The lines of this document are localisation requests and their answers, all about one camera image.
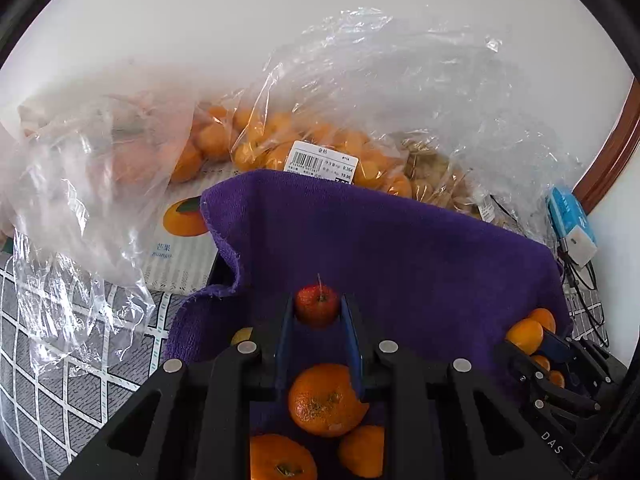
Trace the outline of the small red crabapple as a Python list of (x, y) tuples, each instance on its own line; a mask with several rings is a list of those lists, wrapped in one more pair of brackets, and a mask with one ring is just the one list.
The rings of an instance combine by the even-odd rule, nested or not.
[(294, 313), (303, 325), (314, 330), (328, 328), (338, 317), (340, 295), (327, 285), (320, 274), (294, 296)]

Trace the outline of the kumquat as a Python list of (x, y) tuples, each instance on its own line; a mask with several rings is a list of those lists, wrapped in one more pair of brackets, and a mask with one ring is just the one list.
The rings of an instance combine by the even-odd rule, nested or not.
[(526, 356), (534, 354), (544, 340), (544, 328), (533, 318), (523, 318), (506, 332), (506, 341), (514, 344)]
[(528, 318), (537, 321), (545, 330), (555, 333), (556, 322), (552, 312), (546, 308), (536, 308), (529, 313)]
[(548, 381), (559, 388), (565, 388), (565, 378), (557, 370), (550, 370), (548, 373)]
[(540, 366), (545, 372), (550, 372), (551, 364), (550, 361), (540, 354), (534, 354), (530, 357), (538, 366)]

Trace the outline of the large orange tangerine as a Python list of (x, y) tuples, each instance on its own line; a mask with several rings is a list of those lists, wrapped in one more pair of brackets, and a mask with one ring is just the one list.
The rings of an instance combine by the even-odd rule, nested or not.
[(341, 440), (338, 457), (343, 467), (357, 477), (380, 478), (384, 464), (384, 428), (359, 426)]

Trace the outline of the small green-yellow fruit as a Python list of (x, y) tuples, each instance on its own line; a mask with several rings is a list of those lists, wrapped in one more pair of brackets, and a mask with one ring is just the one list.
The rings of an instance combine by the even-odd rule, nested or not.
[(253, 329), (251, 327), (241, 328), (233, 335), (231, 339), (231, 345), (236, 346), (237, 344), (240, 344), (243, 341), (250, 340), (250, 337), (252, 336), (252, 331)]

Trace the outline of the kumquat in towel top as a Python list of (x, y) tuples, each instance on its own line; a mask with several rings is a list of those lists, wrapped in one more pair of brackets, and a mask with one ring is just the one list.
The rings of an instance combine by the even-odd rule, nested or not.
[(555, 333), (556, 322), (552, 312), (546, 308), (536, 308), (529, 313), (528, 318), (537, 321), (545, 330)]

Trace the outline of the orange tangerine back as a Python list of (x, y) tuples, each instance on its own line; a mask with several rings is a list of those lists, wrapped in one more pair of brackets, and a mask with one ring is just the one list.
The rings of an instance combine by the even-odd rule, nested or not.
[(346, 365), (322, 363), (301, 372), (288, 392), (288, 411), (300, 429), (317, 437), (341, 437), (355, 429), (369, 404), (358, 399)]

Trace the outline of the purple fleece towel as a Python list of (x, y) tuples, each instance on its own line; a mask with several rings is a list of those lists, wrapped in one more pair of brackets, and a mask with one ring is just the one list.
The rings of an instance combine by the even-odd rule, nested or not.
[(228, 270), (183, 301), (168, 358), (213, 359), (312, 284), (354, 298), (369, 336), (427, 361), (467, 359), (499, 387), (509, 377), (494, 349), (513, 324), (545, 308), (570, 327), (550, 250), (464, 214), (270, 170), (212, 186), (201, 213)]

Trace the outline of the orange tangerine front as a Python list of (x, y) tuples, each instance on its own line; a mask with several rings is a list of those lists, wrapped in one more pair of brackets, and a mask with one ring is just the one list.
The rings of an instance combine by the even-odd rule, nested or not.
[(280, 434), (250, 438), (250, 478), (283, 480), (318, 478), (314, 458), (306, 448)]

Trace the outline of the white fruit carton box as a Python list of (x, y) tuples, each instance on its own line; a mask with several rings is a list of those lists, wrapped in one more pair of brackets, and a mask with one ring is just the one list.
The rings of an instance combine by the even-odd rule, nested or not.
[(150, 229), (143, 276), (148, 289), (190, 295), (205, 286), (217, 247), (200, 211), (201, 196), (238, 172), (229, 164), (207, 164), (186, 183), (171, 183)]

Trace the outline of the clear plastic bag of kumquats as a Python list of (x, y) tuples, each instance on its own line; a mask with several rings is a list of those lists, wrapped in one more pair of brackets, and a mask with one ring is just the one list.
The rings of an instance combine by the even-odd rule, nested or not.
[(477, 218), (542, 244), (546, 201), (580, 173), (529, 114), (499, 38), (431, 15), (344, 11), (274, 51), (234, 99), (241, 170), (281, 170), (306, 144), (345, 155), (354, 185)]

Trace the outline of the grey checked bed sheet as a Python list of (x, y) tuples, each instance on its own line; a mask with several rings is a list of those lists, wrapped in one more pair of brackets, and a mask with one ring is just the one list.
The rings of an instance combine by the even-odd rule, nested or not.
[(13, 258), (1, 255), (1, 477), (56, 479), (162, 362), (182, 298), (153, 292), (141, 344), (122, 362), (70, 356), (38, 377), (17, 310)]

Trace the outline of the clear bag of tomatoes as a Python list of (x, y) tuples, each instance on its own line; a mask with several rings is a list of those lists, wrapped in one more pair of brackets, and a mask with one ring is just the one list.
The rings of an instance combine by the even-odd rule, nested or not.
[(1, 142), (1, 222), (36, 374), (70, 356), (112, 366), (140, 346), (159, 292), (143, 276), (158, 206), (171, 183), (231, 164), (237, 95), (130, 62), (51, 82), (17, 107)]

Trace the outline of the brown wooden frame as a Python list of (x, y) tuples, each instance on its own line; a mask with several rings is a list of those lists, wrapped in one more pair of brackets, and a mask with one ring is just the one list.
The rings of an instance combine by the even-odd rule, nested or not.
[(574, 187), (574, 195), (590, 214), (623, 173), (639, 145), (640, 88), (634, 79), (620, 118), (597, 157)]

